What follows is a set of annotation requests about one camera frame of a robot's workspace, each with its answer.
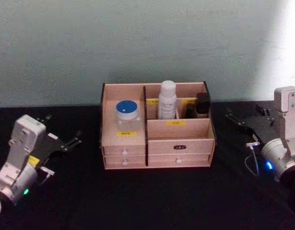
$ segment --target black table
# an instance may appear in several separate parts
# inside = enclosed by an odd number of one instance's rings
[[[261,102],[271,106],[271,102]],[[14,121],[52,114],[48,132],[67,141],[82,130],[82,145],[47,167],[56,175],[34,186],[15,208],[0,216],[0,229],[295,229],[288,191],[263,169],[244,167],[251,139],[225,119],[226,108],[250,115],[254,102],[214,103],[217,149],[211,168],[105,171],[99,150],[99,107],[0,109],[0,168]]]

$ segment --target green indicator light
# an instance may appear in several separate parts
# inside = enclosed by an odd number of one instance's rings
[[[24,192],[23,192],[23,195],[28,194],[28,192],[29,192],[29,190],[28,190],[28,188],[26,188],[26,189],[24,190]]]

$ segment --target drawer knob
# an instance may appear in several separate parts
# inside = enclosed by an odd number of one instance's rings
[[[122,162],[122,165],[123,165],[123,166],[127,166],[127,165],[128,165],[128,163],[127,163],[127,159],[125,159],[125,160]]]

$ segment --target yellow label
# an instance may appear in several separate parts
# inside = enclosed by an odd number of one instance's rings
[[[158,104],[158,99],[147,99],[147,104]]]
[[[117,132],[117,137],[135,137],[137,132]]]
[[[185,126],[186,121],[167,121],[168,126]]]
[[[36,167],[36,165],[39,163],[39,159],[34,157],[34,156],[29,156],[28,158],[28,163],[34,167]]]
[[[195,103],[197,103],[197,99],[196,98],[182,100],[182,104],[195,104]]]

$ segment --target blue lid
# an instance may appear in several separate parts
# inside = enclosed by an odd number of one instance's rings
[[[125,101],[119,102],[117,104],[116,109],[120,113],[129,114],[129,113],[136,111],[137,104],[136,104],[136,102],[125,100]]]

